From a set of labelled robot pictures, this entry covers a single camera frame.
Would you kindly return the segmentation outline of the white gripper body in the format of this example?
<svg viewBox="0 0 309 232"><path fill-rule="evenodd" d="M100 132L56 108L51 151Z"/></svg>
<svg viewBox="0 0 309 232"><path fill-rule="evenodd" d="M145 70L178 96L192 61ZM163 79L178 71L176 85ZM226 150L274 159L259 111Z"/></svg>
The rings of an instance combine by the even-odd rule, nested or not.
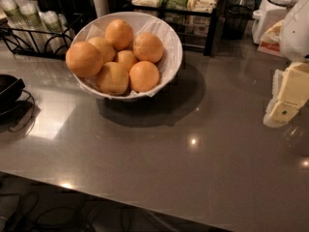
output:
<svg viewBox="0 0 309 232"><path fill-rule="evenodd" d="M280 53L294 62L309 61L309 0L298 0L284 18Z"/></svg>

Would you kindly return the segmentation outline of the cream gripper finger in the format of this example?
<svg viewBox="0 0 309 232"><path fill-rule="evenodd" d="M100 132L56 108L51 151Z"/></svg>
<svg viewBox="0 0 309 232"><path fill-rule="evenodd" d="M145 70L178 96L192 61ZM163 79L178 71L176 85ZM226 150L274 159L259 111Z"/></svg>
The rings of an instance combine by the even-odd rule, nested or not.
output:
<svg viewBox="0 0 309 232"><path fill-rule="evenodd" d="M269 101L264 116L264 125L270 128L279 128L285 125L282 120L282 112L280 103L285 100L284 93L286 92L286 77L285 73L280 70L274 72L272 78L272 98Z"/></svg>
<svg viewBox="0 0 309 232"><path fill-rule="evenodd" d="M289 123L309 100L309 65L292 62L283 71L286 77L285 100L280 103L282 120Z"/></svg>

